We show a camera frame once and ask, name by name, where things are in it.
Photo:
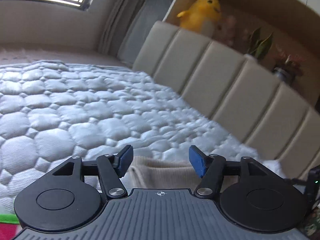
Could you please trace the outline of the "colourful cartoon play mat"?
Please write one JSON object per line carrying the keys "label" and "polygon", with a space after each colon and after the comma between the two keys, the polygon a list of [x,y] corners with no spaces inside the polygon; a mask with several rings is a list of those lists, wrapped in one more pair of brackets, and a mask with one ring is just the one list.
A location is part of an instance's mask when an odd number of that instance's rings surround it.
{"label": "colourful cartoon play mat", "polygon": [[0,240],[11,240],[21,230],[22,227],[16,215],[0,214]]}

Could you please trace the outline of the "yellow plush toy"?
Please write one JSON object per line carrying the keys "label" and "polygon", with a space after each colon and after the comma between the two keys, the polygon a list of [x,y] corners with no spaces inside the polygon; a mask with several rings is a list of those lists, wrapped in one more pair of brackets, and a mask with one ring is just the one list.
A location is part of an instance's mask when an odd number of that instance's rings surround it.
{"label": "yellow plush toy", "polygon": [[177,18],[180,28],[212,37],[216,24],[221,20],[221,5],[218,0],[197,0]]}

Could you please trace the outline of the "beige padded headboard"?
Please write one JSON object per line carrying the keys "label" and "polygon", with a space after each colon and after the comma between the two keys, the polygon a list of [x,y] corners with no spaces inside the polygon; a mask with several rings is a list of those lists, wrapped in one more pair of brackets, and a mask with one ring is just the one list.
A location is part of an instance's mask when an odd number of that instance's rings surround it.
{"label": "beige padded headboard", "polygon": [[158,21],[134,64],[255,148],[289,178],[319,164],[319,114],[270,71],[210,38]]}

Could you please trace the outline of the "grey sheer curtain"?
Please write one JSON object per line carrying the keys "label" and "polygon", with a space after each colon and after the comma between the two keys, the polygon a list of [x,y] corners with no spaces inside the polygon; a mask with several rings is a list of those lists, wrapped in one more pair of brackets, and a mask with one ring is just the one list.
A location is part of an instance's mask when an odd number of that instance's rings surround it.
{"label": "grey sheer curtain", "polygon": [[99,42],[98,52],[132,65],[152,26],[163,20],[171,0],[116,0]]}

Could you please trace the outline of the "red leafed potted plant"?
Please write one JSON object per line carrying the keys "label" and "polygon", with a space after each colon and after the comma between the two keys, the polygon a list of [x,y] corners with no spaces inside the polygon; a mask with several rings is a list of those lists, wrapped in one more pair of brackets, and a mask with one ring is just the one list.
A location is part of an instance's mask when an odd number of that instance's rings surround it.
{"label": "red leafed potted plant", "polygon": [[302,62],[304,59],[299,55],[291,55],[286,52],[279,52],[275,57],[275,65],[272,73],[287,85],[293,85],[297,77],[304,75]]}

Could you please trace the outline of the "white quilted mattress pad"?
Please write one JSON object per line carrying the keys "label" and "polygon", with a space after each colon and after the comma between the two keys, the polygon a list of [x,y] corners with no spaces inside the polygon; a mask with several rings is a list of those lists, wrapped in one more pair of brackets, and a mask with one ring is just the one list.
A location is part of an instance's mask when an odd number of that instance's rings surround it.
{"label": "white quilted mattress pad", "polygon": [[281,165],[241,144],[171,88],[125,67],[36,61],[1,66],[1,213],[70,157],[95,160],[131,145],[134,157],[189,162],[189,147],[227,160]]}

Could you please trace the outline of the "green potted plant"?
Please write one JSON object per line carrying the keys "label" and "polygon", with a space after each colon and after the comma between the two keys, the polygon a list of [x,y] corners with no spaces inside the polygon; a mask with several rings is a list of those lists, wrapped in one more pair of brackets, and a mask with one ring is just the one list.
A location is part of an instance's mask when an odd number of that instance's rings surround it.
{"label": "green potted plant", "polygon": [[248,39],[247,54],[254,57],[256,60],[261,61],[270,51],[273,44],[273,33],[267,38],[260,38],[261,28],[255,29]]}

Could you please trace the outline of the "beige ribbed knit garment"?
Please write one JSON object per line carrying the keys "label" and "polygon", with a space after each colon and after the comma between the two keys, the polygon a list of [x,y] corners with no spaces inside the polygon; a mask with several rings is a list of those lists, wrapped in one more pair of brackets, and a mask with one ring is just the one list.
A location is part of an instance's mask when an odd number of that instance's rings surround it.
{"label": "beige ribbed knit garment", "polygon": [[201,182],[187,161],[162,161],[134,157],[123,182],[127,189],[191,189]]}

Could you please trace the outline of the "pink plush toy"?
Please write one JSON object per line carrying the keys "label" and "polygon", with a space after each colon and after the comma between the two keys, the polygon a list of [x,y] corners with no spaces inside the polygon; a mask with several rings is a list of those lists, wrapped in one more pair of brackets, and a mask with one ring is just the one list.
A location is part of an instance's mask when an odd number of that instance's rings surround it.
{"label": "pink plush toy", "polygon": [[216,27],[215,39],[229,47],[234,45],[236,36],[236,18],[232,15],[224,17]]}

